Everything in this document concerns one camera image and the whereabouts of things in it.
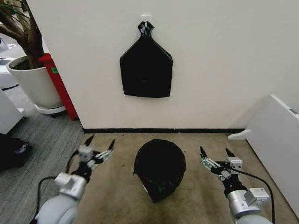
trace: floor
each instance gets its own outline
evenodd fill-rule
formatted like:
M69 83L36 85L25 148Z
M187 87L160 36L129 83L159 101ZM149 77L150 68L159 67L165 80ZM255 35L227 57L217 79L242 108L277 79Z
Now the floor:
M67 115L52 118L37 112L19 86L4 92L17 107L25 109L27 116L10 134L30 141L33 152L22 168L0 172L0 224L24 224L34 215L38 182L64 170L80 145L83 131L80 121L71 121ZM42 192L43 204L57 194L57 187L48 181Z
M225 148L243 159L243 171L257 175L272 187L276 205L276 223L298 224L298 220L276 185L255 156L247 141L227 139L225 134L97 134L91 143L104 151L115 139L114 154L100 164L91 176L78 206L76 224L230 224L228 201L217 176L205 169L199 158L199 146L215 161L226 158ZM138 149L152 139L165 139L179 146L186 159L186 172L180 186L168 198L153 203L137 175L132 175ZM266 186L259 180L240 176L248 188ZM271 218L271 203L263 215Z

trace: red panel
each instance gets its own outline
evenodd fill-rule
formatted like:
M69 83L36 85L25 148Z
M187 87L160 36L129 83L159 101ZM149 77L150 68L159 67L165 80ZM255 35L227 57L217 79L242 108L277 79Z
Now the red panel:
M62 82L62 79L59 75L59 73L53 73L52 68L54 70L56 69L56 65L54 64L54 61L49 53L45 53L44 56L42 56L39 59L40 62L43 62L44 65L46 66L46 69L48 71L48 74L50 75L53 84L55 85L57 92L66 108L67 113L69 114L69 117L71 120L75 120L78 118L77 112L75 110L75 107L71 101L71 98L66 91L66 88L64 86L64 83Z

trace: gray carpet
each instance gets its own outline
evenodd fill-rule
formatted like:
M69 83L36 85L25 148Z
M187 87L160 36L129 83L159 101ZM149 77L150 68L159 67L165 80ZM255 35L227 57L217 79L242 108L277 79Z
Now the gray carpet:
M19 86L4 92L27 116L10 134L30 141L33 150L25 166L0 172L0 223L23 224L34 215L38 182L65 169L83 131L80 121L71 121L67 115L52 118L39 113ZM44 182L41 204L57 191L53 181Z

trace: black cable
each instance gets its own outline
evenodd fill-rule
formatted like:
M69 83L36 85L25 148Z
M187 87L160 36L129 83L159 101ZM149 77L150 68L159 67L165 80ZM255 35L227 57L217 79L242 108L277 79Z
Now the black cable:
M237 169L234 169L234 168L227 168L227 169L231 169L235 172L238 172L240 174L244 174L244 175L247 175L247 176L251 176L253 178L256 178L258 179L259 181L263 182L264 184L266 184L269 192L270 192L270 197L271 197L271 206L272 206L272 223L275 224L275 204L274 204L274 195L273 195L273 192L272 192L272 189L270 187L270 185L265 181L263 180L262 178L258 177L258 176L254 176L252 174L249 174L249 173L246 173L246 172L243 172L243 171L240 171L240 170L237 170Z
M68 174L69 171L70 171L70 167L71 167L71 160L72 158L78 154L78 150L76 150L75 152L73 152L73 154L71 155L71 157L69 158L69 160L67 161L67 164L66 164L66 169L65 169L65 172Z
M69 158L69 160L67 161L67 164L66 164L66 170L65 172L66 173L69 173L70 171L70 166L71 166L71 160L72 158L78 154L78 150L76 150L75 152L73 152L73 154L71 155L71 157ZM42 183L45 181L45 180L55 180L56 179L56 176L48 176L48 177L45 177L43 178L39 183L38 183L38 188L37 188L37 201L36 201L36 213L33 217L33 219L31 220L30 224L35 224L37 222L37 220L35 220L35 217L37 216L38 214L38 211L39 211L39 206L40 206L40 202L41 202L41 186L42 186Z
M35 220L35 217L37 216L38 211L39 211L40 200L41 200L41 186L42 186L42 183L45 180L55 180L55 178L56 178L55 176L48 176L48 177L45 177L45 178L41 179L40 182L38 183L37 200L36 200L36 213L35 213L33 219L31 220L30 224L35 224L37 222L37 220Z

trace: white furniture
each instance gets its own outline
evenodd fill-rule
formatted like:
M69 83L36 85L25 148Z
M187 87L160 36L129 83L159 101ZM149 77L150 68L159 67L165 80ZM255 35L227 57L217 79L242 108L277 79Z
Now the white furniture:
M275 95L260 105L245 131L230 140L246 139L299 217L299 115Z
M16 108L0 89L0 133L7 134L24 116L24 109Z

